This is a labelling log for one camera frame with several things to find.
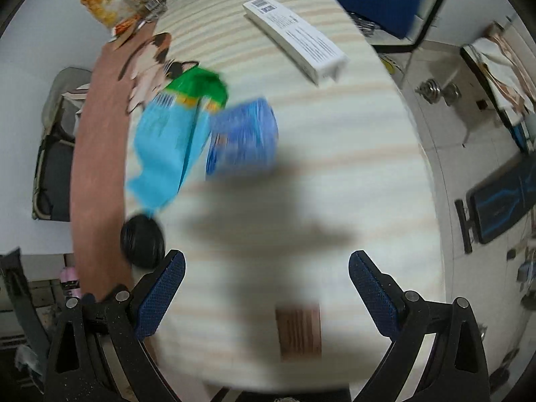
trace blue gripper pad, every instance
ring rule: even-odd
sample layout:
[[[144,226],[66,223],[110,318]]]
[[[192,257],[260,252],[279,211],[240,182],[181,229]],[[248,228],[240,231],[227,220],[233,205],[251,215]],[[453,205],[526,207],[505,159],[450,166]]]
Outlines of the blue gripper pad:
[[[383,274],[364,251],[350,256],[348,272],[380,334],[395,341],[400,334],[398,311],[378,280]]]
[[[177,289],[184,279],[186,261],[184,260],[183,253],[179,251],[175,252],[176,254],[172,261],[156,280],[152,289],[138,308],[138,316],[134,328],[134,334],[138,340],[143,340],[145,337],[153,335],[156,332]]]

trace cardboard box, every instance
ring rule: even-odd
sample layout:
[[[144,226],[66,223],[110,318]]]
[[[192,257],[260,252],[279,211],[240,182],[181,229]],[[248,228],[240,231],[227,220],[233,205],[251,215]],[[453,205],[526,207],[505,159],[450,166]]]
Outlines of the cardboard box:
[[[276,41],[315,84],[337,79],[348,58],[311,24],[275,0],[251,0],[243,7],[248,18]]]

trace brown square patch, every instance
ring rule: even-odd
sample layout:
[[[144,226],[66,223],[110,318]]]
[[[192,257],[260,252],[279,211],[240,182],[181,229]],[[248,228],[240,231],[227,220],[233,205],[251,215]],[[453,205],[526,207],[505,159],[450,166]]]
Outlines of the brown square patch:
[[[320,306],[275,309],[283,360],[319,357],[322,354]]]

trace table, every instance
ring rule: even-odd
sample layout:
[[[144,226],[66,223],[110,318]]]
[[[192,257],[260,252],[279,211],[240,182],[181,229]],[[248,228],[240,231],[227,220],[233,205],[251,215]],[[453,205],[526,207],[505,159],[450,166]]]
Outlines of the table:
[[[360,387],[389,340],[349,279],[350,254],[364,249],[402,289],[445,299],[431,172],[400,92],[335,0],[278,0],[350,58],[320,88],[245,18],[246,1],[169,0],[156,26],[173,37],[168,57],[219,72],[230,106],[265,96],[279,126],[271,174],[207,182],[205,148],[157,215],[167,249],[187,260],[156,334],[159,365],[258,391]],[[127,178],[140,172],[139,118],[131,115]],[[126,216],[138,210],[126,192]],[[310,304],[320,304],[322,358],[283,362],[275,307]]]

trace white wall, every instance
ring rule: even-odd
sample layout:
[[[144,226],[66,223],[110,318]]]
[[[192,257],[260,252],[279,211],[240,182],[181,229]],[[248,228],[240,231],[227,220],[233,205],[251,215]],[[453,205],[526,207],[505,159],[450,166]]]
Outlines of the white wall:
[[[436,27],[430,28],[426,39],[465,45],[482,36],[493,21],[505,25],[506,17],[515,13],[508,0],[445,0]]]
[[[72,252],[70,225],[34,221],[41,109],[54,76],[93,67],[109,33],[79,0],[26,0],[0,38],[0,253]]]

